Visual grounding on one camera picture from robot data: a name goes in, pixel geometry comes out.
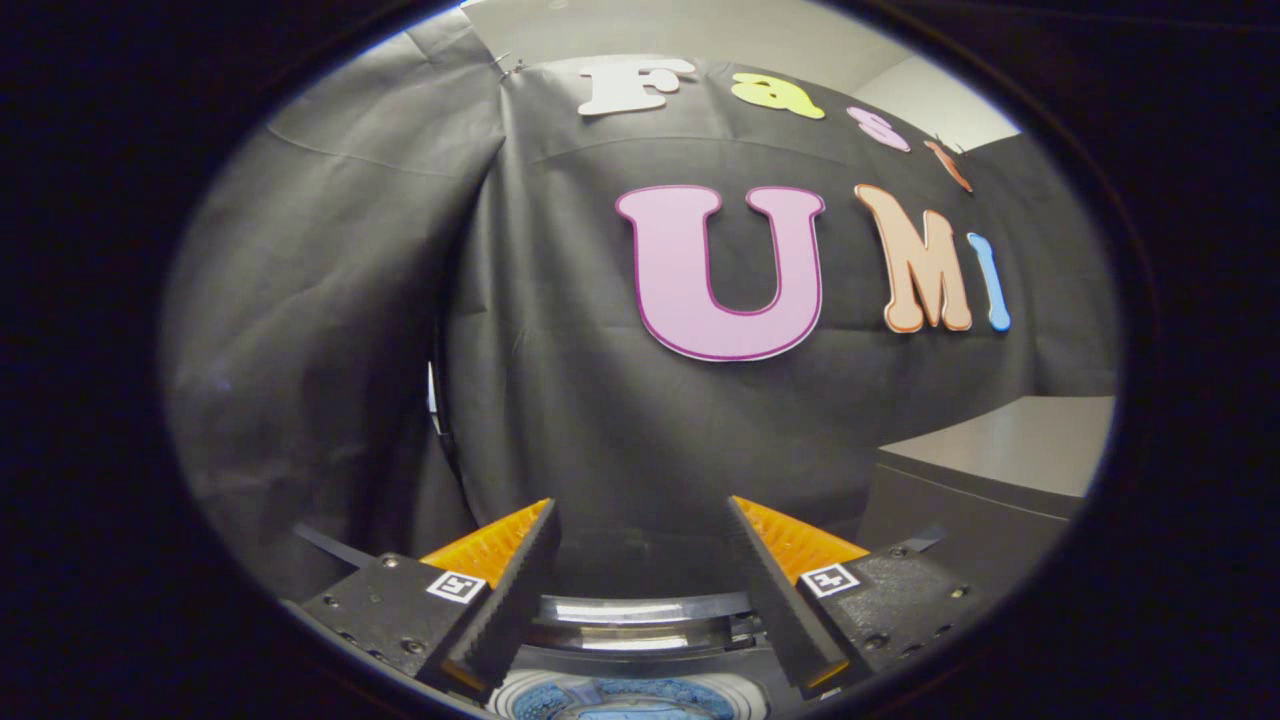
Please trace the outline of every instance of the black fabric backdrop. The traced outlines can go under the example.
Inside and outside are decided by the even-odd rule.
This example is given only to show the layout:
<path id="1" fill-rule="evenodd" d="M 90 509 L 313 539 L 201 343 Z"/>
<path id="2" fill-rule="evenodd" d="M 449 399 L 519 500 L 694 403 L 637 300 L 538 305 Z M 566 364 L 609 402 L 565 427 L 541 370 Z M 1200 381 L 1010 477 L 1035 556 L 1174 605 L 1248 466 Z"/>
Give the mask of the black fabric backdrop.
<path id="1" fill-rule="evenodd" d="M 193 219 L 163 342 L 193 492 L 237 555 L 302 598 L 342 571 L 297 520 L 370 552 L 425 553 L 538 498 L 561 503 L 557 592 L 736 589 L 718 518 L 741 495 L 851 538 L 874 448 L 1024 395 L 1111 395 L 1120 328 L 1096 231 L 1025 137 L 957 156 L 966 193 L 904 120 L 768 69 L 689 58 L 662 109 L 584 119 L 576 59 L 499 82 L 460 12 L 339 69 L 253 135 Z M 810 120 L 744 102 L 736 72 L 791 79 Z M 877 111 L 910 154 L 864 135 Z M 703 184 L 712 282 L 768 302 L 759 186 L 819 193 L 823 307 L 797 347 L 713 364 L 636 309 L 623 192 Z M 883 322 L 883 187 L 955 229 L 969 332 Z M 986 322 L 964 240 L 995 250 L 1012 328 Z M 425 364 L 443 319 L 456 478 L 430 432 Z M 904 534 L 916 528 L 904 528 Z"/>

